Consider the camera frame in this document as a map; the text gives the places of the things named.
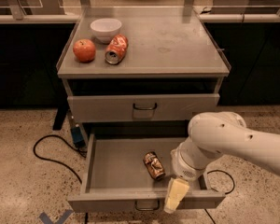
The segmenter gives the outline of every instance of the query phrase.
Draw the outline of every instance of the bowl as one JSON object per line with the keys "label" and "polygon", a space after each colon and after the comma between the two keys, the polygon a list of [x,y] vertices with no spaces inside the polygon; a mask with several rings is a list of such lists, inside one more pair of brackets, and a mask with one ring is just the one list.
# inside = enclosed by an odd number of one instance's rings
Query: bowl
{"label": "bowl", "polygon": [[120,33],[121,25],[117,19],[98,19],[91,23],[91,31],[100,42],[110,43]]}

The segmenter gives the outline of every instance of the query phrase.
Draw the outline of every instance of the black cabinet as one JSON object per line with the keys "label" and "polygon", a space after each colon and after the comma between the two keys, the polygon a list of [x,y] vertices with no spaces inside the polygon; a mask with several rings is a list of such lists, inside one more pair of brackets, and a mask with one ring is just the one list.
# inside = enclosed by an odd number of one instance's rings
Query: black cabinet
{"label": "black cabinet", "polygon": [[280,105],[280,23],[206,23],[231,64],[221,105]]}
{"label": "black cabinet", "polygon": [[56,63],[67,24],[0,24],[0,108],[57,107],[66,97]]}

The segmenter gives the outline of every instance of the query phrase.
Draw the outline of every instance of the red apple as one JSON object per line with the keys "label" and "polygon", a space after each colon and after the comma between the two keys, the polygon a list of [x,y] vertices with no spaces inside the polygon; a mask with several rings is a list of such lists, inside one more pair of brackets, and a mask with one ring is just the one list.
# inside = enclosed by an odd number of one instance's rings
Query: red apple
{"label": "red apple", "polygon": [[96,48],[94,43],[89,39],[80,39],[75,42],[73,52],[79,61],[88,63],[94,59]]}

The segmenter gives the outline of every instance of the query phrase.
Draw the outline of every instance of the floor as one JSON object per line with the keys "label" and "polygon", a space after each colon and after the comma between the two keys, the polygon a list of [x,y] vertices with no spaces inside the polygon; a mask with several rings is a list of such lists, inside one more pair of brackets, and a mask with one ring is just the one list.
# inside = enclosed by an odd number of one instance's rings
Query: floor
{"label": "floor", "polygon": [[[64,0],[68,12],[78,13],[78,0]],[[211,0],[195,0],[199,6]],[[91,0],[93,6],[182,5],[183,0]],[[219,106],[217,111],[234,111],[245,118],[249,128],[280,133],[280,105]],[[35,157],[35,142],[47,135],[58,134],[72,143],[68,120],[60,131],[53,131],[55,109],[0,110],[0,224],[12,223],[84,223],[84,214],[69,214],[69,195],[79,193],[77,178],[56,163]],[[37,153],[63,161],[79,176],[83,175],[84,158],[56,138],[45,139]],[[220,224],[280,224],[280,177],[239,158],[224,156],[208,166],[208,171],[221,169],[231,174],[236,188],[217,209],[209,209]],[[224,175],[209,175],[212,186],[222,191],[231,188]],[[90,213],[89,223],[96,224],[190,224],[212,223],[204,210],[162,210],[134,213]]]}

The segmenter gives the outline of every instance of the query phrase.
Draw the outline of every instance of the soda can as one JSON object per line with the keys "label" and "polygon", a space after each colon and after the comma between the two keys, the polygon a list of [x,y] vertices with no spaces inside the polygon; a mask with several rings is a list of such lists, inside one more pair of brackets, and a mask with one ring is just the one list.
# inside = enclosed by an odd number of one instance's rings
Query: soda can
{"label": "soda can", "polygon": [[165,169],[161,165],[155,152],[147,153],[143,158],[143,163],[153,179],[159,181],[166,176]]}
{"label": "soda can", "polygon": [[118,64],[124,58],[128,48],[128,39],[123,34],[113,37],[105,49],[105,60],[111,64]]}

